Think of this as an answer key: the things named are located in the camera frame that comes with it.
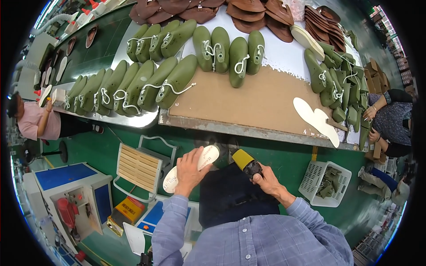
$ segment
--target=woman in pink shirt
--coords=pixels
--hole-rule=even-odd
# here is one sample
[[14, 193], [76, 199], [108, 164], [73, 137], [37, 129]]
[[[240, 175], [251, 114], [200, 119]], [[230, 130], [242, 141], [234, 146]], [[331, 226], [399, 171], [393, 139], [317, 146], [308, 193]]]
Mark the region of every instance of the woman in pink shirt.
[[104, 132], [101, 126], [83, 122], [73, 115], [52, 112], [51, 101], [45, 108], [39, 107], [37, 102], [24, 102], [19, 92], [10, 99], [8, 116], [16, 118], [22, 136], [31, 140], [57, 140], [92, 130]]

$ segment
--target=pink shirt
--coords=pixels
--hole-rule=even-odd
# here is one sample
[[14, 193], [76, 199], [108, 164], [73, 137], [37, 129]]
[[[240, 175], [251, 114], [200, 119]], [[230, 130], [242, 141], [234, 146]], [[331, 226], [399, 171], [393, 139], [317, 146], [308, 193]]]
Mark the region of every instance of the pink shirt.
[[[24, 103], [24, 116], [18, 121], [19, 131], [23, 137], [37, 140], [37, 130], [44, 108], [38, 106], [37, 102]], [[57, 112], [50, 112], [44, 134], [40, 139], [57, 140], [60, 134], [60, 115]]]

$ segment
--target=black sleeve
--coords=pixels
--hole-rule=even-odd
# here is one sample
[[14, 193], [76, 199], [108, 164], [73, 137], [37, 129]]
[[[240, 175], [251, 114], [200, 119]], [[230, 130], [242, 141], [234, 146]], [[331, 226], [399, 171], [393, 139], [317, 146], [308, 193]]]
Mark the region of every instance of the black sleeve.
[[400, 90], [400, 89], [391, 89], [386, 91], [383, 94], [386, 98], [386, 102], [388, 104], [392, 102], [400, 102], [400, 103], [412, 103], [413, 97], [411, 97], [410, 94], [408, 94], [406, 91]]
[[411, 146], [402, 145], [399, 143], [389, 143], [388, 149], [385, 154], [389, 157], [402, 157], [411, 152]]

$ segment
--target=flexible hose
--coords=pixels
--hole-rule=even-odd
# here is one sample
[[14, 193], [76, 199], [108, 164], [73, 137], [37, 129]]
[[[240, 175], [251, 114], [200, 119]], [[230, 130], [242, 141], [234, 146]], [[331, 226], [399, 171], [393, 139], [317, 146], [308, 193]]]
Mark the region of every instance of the flexible hose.
[[39, 29], [35, 29], [33, 28], [30, 32], [31, 35], [37, 36], [40, 35], [43, 31], [45, 31], [47, 29], [47, 27], [49, 27], [50, 25], [52, 25], [54, 22], [56, 21], [60, 21], [60, 20], [72, 20], [72, 15], [70, 14], [59, 14], [54, 16], [53, 18], [51, 18], [50, 20], [48, 20], [46, 22], [46, 24], [43, 25], [43, 27], [39, 28]]
[[38, 82], [40, 81], [40, 70], [38, 68], [38, 66], [36, 65], [36, 63], [28, 61], [28, 60], [21, 60], [19, 61], [16, 66], [15, 66], [15, 71], [18, 69], [21, 69], [23, 67], [32, 69], [35, 71], [35, 80], [34, 80], [34, 85], [38, 84]]

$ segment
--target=shirt cuff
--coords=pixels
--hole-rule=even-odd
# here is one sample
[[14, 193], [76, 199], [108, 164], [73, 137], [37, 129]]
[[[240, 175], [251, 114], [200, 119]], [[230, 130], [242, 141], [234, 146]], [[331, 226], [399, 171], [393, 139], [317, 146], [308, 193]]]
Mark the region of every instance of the shirt cuff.
[[285, 210], [288, 215], [297, 219], [310, 209], [311, 207], [306, 201], [304, 201], [301, 197], [297, 197], [296, 200]]
[[383, 93], [383, 96], [385, 96], [385, 99], [386, 99], [386, 103], [387, 103], [387, 104], [391, 104], [391, 103], [392, 103], [392, 99], [391, 99], [391, 96], [389, 95], [389, 92], [388, 92], [388, 91], [384, 92], [384, 93]]
[[177, 212], [183, 216], [188, 213], [188, 198], [182, 195], [171, 196], [163, 202], [164, 212]]

